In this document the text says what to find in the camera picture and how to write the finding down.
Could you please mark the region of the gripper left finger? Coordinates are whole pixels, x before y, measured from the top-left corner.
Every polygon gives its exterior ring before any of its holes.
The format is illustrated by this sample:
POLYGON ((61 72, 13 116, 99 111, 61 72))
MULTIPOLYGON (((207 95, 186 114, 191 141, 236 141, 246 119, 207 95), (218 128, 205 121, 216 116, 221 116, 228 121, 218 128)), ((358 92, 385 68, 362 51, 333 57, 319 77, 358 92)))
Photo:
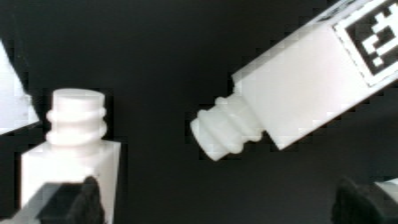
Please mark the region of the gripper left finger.
POLYGON ((104 224, 99 184, 45 183, 15 214, 15 224, 104 224))

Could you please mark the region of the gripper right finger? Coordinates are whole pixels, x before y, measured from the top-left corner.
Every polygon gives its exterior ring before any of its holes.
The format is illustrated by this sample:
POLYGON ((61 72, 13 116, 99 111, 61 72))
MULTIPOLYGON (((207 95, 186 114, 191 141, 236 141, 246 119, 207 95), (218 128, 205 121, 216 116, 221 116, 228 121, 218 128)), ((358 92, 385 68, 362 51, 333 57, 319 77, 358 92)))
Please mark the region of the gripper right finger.
POLYGON ((332 224, 398 224, 398 202, 376 184, 342 178, 335 186, 332 224))

